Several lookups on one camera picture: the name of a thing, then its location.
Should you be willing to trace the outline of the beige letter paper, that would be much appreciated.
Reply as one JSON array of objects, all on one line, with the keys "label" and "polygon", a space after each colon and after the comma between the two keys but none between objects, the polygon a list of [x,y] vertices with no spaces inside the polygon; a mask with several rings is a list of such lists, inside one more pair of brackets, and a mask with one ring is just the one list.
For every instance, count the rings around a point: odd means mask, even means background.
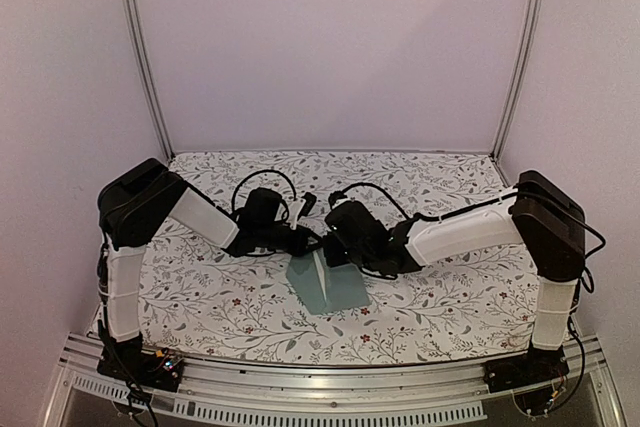
[{"label": "beige letter paper", "polygon": [[319,251],[314,251],[313,259],[322,297],[324,301],[327,301],[327,266],[325,265],[324,256]]}]

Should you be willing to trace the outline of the teal envelope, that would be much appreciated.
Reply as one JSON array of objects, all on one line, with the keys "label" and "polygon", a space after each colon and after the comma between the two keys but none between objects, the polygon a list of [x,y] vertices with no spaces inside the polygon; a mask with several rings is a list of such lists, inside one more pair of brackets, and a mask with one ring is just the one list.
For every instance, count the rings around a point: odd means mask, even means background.
[{"label": "teal envelope", "polygon": [[303,257],[292,257],[286,269],[286,279],[312,315],[324,315],[370,305],[363,276],[352,264],[327,266],[327,301],[322,297],[313,252]]}]

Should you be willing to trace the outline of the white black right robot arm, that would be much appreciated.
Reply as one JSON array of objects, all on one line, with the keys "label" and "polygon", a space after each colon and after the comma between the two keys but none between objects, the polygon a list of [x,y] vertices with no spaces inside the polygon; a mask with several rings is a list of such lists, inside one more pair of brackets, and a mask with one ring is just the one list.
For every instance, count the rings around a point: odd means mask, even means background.
[{"label": "white black right robot arm", "polygon": [[530,344],[561,347],[574,294],[591,251],[587,235],[604,236],[587,224],[582,207],[535,170],[496,197],[439,216],[416,213],[392,228],[345,191],[330,196],[327,263],[354,264],[363,274],[394,280],[447,257],[484,248],[526,247],[540,282]]}]

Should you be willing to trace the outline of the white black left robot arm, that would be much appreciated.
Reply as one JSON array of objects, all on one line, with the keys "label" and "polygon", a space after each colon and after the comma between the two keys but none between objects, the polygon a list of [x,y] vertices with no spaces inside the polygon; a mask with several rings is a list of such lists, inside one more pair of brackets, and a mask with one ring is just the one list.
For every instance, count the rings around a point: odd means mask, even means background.
[{"label": "white black left robot arm", "polygon": [[171,219],[227,255],[273,253],[302,257],[322,238],[299,223],[316,203],[306,193],[286,201],[267,188],[250,192],[230,210],[216,205],[194,184],[149,158],[102,189],[98,196],[101,253],[97,266],[102,317],[99,334],[116,345],[140,340],[139,280],[147,245]]}]

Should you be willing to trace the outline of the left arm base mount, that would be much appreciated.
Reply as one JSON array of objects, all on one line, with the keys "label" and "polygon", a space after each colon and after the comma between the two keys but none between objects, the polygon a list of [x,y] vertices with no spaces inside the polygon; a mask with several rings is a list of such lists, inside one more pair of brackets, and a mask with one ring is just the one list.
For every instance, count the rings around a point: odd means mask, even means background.
[{"label": "left arm base mount", "polygon": [[134,386],[177,392],[184,371],[183,359],[167,349],[145,352],[134,342],[105,346],[97,372]]}]

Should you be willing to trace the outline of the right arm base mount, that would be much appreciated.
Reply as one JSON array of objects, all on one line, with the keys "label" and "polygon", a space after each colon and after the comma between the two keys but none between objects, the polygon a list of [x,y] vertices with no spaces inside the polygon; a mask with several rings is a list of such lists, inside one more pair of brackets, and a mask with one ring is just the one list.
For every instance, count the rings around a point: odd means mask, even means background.
[{"label": "right arm base mount", "polygon": [[569,373],[563,347],[554,351],[530,347],[520,355],[489,360],[483,369],[483,381],[491,393],[559,379]]}]

